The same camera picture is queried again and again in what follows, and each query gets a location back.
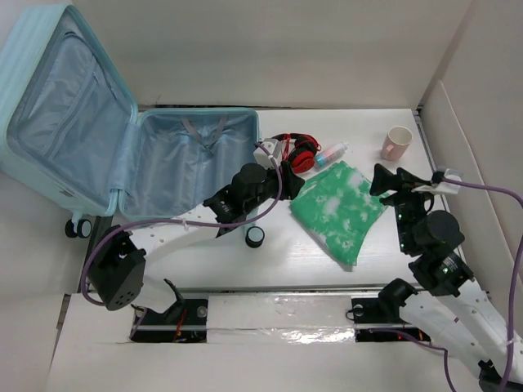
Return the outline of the pink blue white bottle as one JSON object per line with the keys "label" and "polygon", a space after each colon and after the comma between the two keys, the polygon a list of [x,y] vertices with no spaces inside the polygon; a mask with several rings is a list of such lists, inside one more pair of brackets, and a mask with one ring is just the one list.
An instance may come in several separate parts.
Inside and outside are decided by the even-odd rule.
{"label": "pink blue white bottle", "polygon": [[323,149],[315,156],[314,168],[319,170],[340,159],[346,152],[347,148],[348,144],[346,142],[340,142],[328,147],[327,149]]}

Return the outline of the light blue hard-shell suitcase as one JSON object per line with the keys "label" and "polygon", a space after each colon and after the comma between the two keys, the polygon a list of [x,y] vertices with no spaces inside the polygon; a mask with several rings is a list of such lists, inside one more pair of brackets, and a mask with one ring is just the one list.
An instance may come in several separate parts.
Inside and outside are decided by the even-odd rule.
{"label": "light blue hard-shell suitcase", "polygon": [[247,108],[140,111],[76,7],[26,8],[1,51],[1,169],[69,211],[179,216],[253,161],[257,113]]}

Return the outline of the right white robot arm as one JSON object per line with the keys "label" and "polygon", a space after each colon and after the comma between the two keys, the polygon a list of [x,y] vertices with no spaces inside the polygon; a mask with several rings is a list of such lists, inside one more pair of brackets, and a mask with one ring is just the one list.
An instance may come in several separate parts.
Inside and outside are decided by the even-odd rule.
{"label": "right white robot arm", "polygon": [[378,294],[378,312],[387,321],[409,323],[427,333],[434,349],[453,355],[478,380],[483,391],[522,389],[522,338],[515,329],[515,294],[522,252],[516,253],[503,317],[456,252],[465,240],[457,219],[426,207],[437,194],[466,187],[493,191],[462,181],[451,169],[423,180],[403,168],[373,169],[370,194],[395,210],[400,250],[414,258],[409,269],[423,292],[396,278]]}

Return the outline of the pink ceramic mug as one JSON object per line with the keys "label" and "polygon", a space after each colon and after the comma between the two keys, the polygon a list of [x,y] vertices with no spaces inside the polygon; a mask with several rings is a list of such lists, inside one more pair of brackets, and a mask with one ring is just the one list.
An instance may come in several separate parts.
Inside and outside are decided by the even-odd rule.
{"label": "pink ceramic mug", "polygon": [[407,128],[391,128],[382,145],[381,157],[387,161],[398,161],[413,142],[413,133]]}

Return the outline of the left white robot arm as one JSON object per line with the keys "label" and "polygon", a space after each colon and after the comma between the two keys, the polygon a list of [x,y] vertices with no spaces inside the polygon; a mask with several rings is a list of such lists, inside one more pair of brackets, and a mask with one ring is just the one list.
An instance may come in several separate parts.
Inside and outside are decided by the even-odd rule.
{"label": "left white robot arm", "polygon": [[272,168],[247,163],[230,184],[179,217],[139,220],[105,231],[92,250],[81,277],[82,294],[93,305],[109,311],[144,302],[159,286],[145,276],[147,267],[174,252],[239,227],[255,229],[266,212],[257,209],[267,200],[295,199],[304,179],[290,164]]}

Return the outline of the red black headphones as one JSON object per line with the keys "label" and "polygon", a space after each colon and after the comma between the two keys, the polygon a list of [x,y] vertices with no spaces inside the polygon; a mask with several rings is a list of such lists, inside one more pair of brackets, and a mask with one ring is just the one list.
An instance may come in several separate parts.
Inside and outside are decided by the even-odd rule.
{"label": "red black headphones", "polygon": [[282,160],[288,162],[295,174],[308,172],[315,164],[315,156],[321,145],[310,135],[284,133],[273,136],[283,144]]}

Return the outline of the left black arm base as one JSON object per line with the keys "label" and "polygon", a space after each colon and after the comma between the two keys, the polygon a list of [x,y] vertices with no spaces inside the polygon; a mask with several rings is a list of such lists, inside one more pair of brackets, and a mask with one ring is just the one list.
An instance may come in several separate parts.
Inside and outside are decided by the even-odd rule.
{"label": "left black arm base", "polygon": [[208,298],[186,299],[185,308],[173,321],[153,310],[134,307],[130,341],[136,343],[205,343]]}

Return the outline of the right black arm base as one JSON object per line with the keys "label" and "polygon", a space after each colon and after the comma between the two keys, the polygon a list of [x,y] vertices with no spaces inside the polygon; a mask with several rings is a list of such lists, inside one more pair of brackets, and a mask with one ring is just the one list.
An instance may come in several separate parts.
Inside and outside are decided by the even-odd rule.
{"label": "right black arm base", "polygon": [[377,298],[352,298],[351,308],[345,315],[348,321],[354,323],[355,340],[359,343],[406,341],[397,331],[410,335],[416,341],[431,342],[431,338],[422,330],[400,318],[386,315]]}

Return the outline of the green white cloth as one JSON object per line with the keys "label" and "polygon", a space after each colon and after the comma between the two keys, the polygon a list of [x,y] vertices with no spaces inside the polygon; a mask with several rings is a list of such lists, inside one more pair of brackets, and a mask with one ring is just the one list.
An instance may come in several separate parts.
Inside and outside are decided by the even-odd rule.
{"label": "green white cloth", "polygon": [[373,224],[387,209],[369,194],[371,182],[341,161],[310,178],[290,203],[293,217],[336,262],[357,264]]}

